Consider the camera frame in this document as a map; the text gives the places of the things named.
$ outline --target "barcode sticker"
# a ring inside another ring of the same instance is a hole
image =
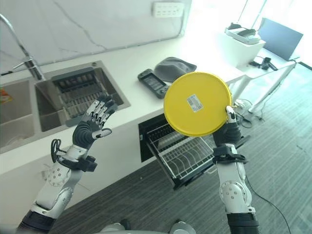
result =
[[[203,109],[203,104],[199,101],[198,97],[196,94],[193,94],[187,98],[187,102],[189,103],[191,109],[194,112],[199,111],[200,109]]]

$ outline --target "dish drying rack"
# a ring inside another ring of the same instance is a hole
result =
[[[51,80],[69,118],[83,115],[92,102],[106,92],[92,67],[55,76]]]
[[[147,137],[150,149],[174,182],[174,189],[197,178],[213,165],[212,136],[184,136],[165,124],[147,132]]]

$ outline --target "stainless steel sink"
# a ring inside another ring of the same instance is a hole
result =
[[[94,72],[98,85],[103,92],[112,95],[119,110],[130,106],[101,61],[46,73],[47,80],[38,83],[27,78],[8,84],[4,89],[13,101],[0,106],[0,153],[76,125],[85,108],[100,93],[95,92],[92,85],[82,85],[73,91],[75,100],[69,102],[64,99],[56,80],[68,74],[79,77],[85,70]]]
[[[35,134],[27,80],[4,87],[13,98],[0,106],[0,146],[18,147]]]

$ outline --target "gray carpet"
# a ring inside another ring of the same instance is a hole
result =
[[[263,86],[256,80],[242,96],[254,101],[254,90]],[[311,233],[312,71],[297,65],[266,103],[262,118],[253,117],[252,128],[242,128],[252,137],[239,149],[250,161],[245,166],[249,180],[280,208],[293,234]],[[155,161],[67,209],[51,233],[92,234],[122,218],[129,219],[133,229],[168,232],[181,218],[198,234],[228,234],[218,187],[214,173],[173,191]],[[288,233],[274,207],[254,193],[252,204],[262,233]]]

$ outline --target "white cabinet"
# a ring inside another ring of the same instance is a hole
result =
[[[96,158],[98,166],[93,173],[83,173],[67,207],[154,160],[151,158],[141,163],[138,125],[134,123],[115,128],[111,135],[97,140],[89,155]],[[0,176],[0,225],[21,222],[45,183],[42,172],[51,165],[48,155]]]

